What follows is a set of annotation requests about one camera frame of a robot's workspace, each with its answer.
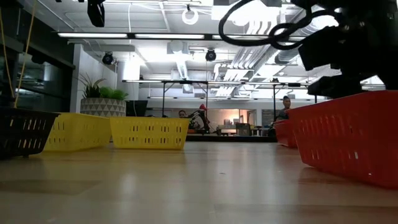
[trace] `plant pot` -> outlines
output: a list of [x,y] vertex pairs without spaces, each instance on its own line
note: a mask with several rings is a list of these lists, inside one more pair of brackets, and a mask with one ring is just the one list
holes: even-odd
[[126,116],[126,102],[108,98],[85,98],[80,101],[80,113],[104,117]]

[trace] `red basket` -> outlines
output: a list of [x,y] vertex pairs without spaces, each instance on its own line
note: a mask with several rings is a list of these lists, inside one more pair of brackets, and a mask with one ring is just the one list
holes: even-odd
[[398,91],[374,91],[289,111],[305,164],[398,188]]
[[274,123],[274,127],[279,144],[291,148],[297,148],[293,127],[289,120],[276,121]]

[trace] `black basket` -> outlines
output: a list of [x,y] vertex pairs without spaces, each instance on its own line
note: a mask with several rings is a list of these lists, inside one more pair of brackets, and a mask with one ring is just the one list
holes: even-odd
[[41,153],[58,115],[0,108],[0,158]]

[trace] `table surface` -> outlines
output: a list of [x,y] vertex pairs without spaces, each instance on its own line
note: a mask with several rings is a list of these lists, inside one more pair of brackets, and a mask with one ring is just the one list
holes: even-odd
[[1,223],[397,223],[398,191],[273,143],[90,149],[0,162]]

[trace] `potted plant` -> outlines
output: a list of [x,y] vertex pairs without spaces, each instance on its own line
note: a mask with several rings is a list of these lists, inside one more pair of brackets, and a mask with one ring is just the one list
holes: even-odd
[[80,113],[95,116],[126,116],[127,93],[110,87],[99,87],[105,79],[93,82],[89,76],[81,76],[84,85],[84,98],[80,101]]

